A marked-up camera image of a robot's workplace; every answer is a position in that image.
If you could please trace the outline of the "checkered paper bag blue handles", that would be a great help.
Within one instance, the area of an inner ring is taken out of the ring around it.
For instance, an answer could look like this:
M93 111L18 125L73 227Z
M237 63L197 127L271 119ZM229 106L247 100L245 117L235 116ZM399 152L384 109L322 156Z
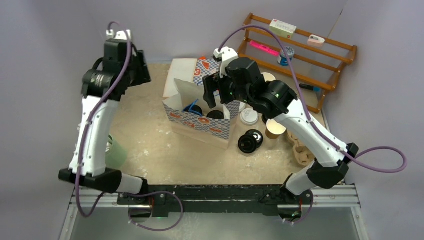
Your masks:
M221 104L213 96L216 106L209 108L204 101L204 87L174 79L177 94L162 101L172 130L209 146L226 150L235 130L240 102Z

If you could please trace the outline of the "black lid stack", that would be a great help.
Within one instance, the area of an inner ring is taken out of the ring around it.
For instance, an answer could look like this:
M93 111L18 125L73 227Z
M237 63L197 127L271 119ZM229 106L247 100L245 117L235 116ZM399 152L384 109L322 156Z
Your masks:
M257 148L261 147L264 142L263 134L257 129L250 129L246 132L247 135L250 135L255 138L257 143Z
M257 149L257 141L252 135L242 135L238 140L238 148L245 154L251 154Z

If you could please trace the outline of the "brown paper cup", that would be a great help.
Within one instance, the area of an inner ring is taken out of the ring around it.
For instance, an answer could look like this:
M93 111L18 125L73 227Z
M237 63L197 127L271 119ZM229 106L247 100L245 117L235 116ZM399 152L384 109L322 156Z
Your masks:
M276 140L286 132L287 128L274 119L266 121L265 135L268 139Z

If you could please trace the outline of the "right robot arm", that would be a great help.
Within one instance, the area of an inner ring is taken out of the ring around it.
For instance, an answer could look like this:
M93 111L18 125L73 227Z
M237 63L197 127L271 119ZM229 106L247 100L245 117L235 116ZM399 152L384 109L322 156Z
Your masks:
M292 204L314 187L331 189L345 178L350 160L342 152L355 156L359 148L354 143L337 139L313 116L307 116L308 110L303 108L296 92L280 80L265 81L254 60L248 57L214 60L220 64L220 70L203 78L203 99L210 108L216 106L216 91L222 104L234 100L246 103L284 126L314 155L311 164L284 182L280 191L284 202Z

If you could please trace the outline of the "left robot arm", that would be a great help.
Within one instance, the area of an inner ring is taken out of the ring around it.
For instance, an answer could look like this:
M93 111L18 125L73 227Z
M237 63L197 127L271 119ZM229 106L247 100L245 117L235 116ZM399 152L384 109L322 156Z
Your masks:
M82 119L73 159L58 178L105 193L129 193L138 205L149 199L147 180L107 167L106 147L126 90L151 82L144 52L129 40L108 39L104 56L82 78Z

